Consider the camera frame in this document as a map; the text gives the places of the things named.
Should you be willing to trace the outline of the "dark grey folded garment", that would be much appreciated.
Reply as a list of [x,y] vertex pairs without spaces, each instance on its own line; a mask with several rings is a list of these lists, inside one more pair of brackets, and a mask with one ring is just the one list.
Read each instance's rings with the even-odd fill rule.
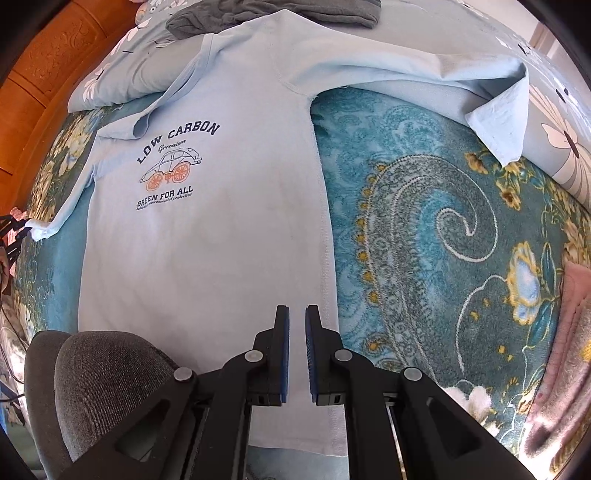
[[287,10],[317,23],[374,28],[382,2],[375,0],[211,0],[176,12],[166,30],[176,39],[221,33],[242,23]]

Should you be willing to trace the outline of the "pink knitted cloth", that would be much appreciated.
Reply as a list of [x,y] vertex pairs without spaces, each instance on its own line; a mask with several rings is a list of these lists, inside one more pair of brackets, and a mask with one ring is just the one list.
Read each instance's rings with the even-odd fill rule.
[[590,269],[565,264],[556,335],[524,427],[519,456],[554,457],[590,410]]

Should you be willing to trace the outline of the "light blue printed t-shirt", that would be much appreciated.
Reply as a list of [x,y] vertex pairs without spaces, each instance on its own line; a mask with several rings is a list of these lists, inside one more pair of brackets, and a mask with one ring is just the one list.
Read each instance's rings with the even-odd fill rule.
[[521,60],[394,46],[283,10],[206,35],[160,98],[98,131],[54,219],[30,224],[33,239],[53,236],[92,185],[79,329],[134,333],[200,372],[245,351],[289,307],[287,406],[254,414],[257,447],[346,452],[342,410],[311,403],[304,340],[308,305],[338,323],[311,102],[344,86],[410,89],[499,160],[522,154]]

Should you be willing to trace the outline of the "orange wooden headboard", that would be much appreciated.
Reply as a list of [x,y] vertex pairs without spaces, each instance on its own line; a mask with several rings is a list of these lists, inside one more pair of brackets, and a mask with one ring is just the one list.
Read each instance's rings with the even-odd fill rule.
[[1,3],[1,211],[22,207],[78,82],[134,26],[131,1]]

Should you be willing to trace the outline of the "teal floral plush blanket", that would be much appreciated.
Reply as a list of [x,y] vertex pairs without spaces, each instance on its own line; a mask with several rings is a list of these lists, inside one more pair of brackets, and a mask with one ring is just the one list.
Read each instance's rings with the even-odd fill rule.
[[537,166],[501,166],[467,128],[370,91],[311,106],[346,346],[486,388],[486,426],[517,451],[546,370],[567,262],[590,217]]

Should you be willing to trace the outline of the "light blue daisy quilt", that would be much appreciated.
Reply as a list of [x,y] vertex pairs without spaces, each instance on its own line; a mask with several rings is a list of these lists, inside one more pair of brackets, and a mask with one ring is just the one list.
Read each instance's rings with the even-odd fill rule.
[[384,43],[439,54],[520,58],[529,70],[525,156],[580,203],[590,203],[590,107],[557,62],[465,1],[146,1],[136,24],[75,88],[71,112],[162,92],[207,34],[287,9]]

